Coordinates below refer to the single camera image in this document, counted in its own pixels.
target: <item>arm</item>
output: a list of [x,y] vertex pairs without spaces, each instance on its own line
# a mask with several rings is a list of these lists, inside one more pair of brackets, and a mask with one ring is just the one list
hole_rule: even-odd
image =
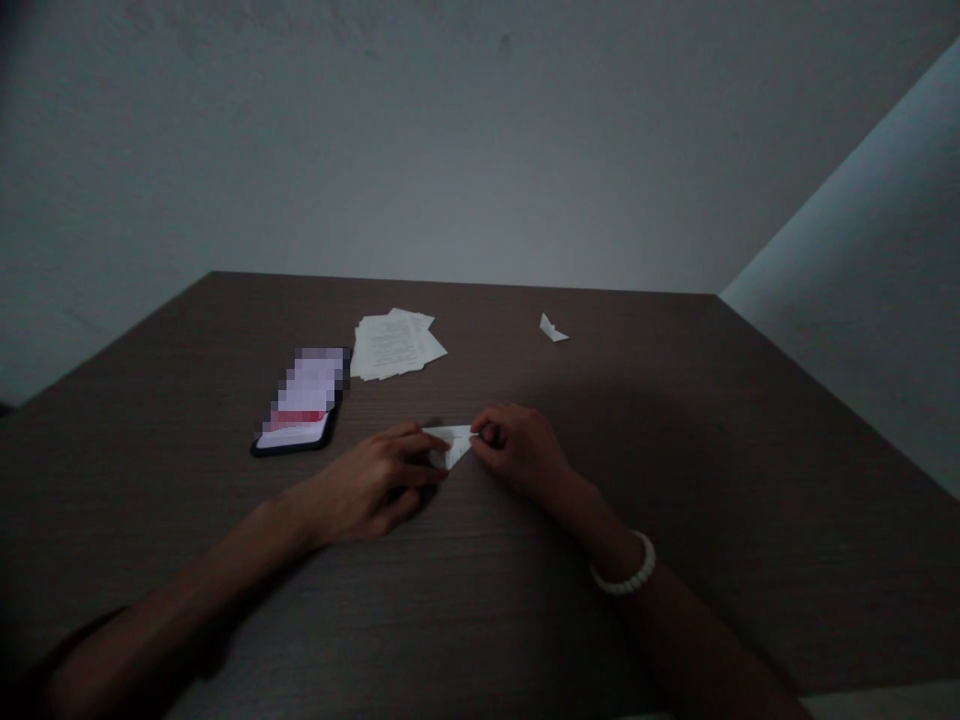
[[[82,642],[50,679],[50,715],[98,717],[275,571],[331,543],[389,533],[417,509],[415,488],[447,476],[445,470],[407,461],[446,448],[414,423],[398,425],[267,500],[169,583]],[[387,493],[400,487],[406,490],[387,503]]]
[[[473,449],[580,540],[611,582],[643,565],[643,543],[567,463],[549,422],[518,405],[484,410]],[[621,599],[631,632],[683,717],[809,719],[730,629],[657,559],[649,582]]]

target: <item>phone screen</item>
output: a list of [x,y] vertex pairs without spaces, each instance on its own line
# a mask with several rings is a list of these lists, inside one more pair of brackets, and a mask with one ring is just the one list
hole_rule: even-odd
[[302,348],[281,381],[270,415],[254,440],[252,451],[277,452],[321,447],[329,440],[331,415],[343,397],[350,351],[346,348]]

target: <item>paper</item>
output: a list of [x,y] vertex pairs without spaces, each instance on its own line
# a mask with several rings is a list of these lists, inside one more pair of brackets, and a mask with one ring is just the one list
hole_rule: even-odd
[[447,354],[430,332],[434,318],[393,308],[387,315],[368,315],[354,330],[350,376],[386,380],[415,370]]
[[546,336],[554,342],[570,339],[569,335],[564,335],[562,332],[557,330],[556,327],[554,327],[553,323],[547,319],[546,313],[541,313],[540,315],[540,329],[543,330]]
[[445,453],[431,451],[430,463],[434,467],[450,470],[470,449],[470,436],[473,433],[470,432],[469,425],[446,425],[437,428],[424,428],[423,431],[450,444],[450,449]]

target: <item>wrist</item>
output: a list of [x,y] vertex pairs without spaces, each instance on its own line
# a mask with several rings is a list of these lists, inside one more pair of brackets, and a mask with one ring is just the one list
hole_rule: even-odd
[[574,531],[585,515],[603,503],[600,490],[572,468],[552,483],[554,492],[541,503],[543,509],[565,528]]
[[272,538],[278,552],[295,560],[324,543],[316,529],[297,512],[293,498],[282,492],[258,505],[246,521]]

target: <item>wall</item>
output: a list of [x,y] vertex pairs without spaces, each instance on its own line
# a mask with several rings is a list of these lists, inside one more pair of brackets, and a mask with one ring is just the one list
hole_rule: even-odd
[[0,106],[0,399],[210,269],[717,292],[953,0],[51,0]]
[[960,41],[721,297],[960,498]]

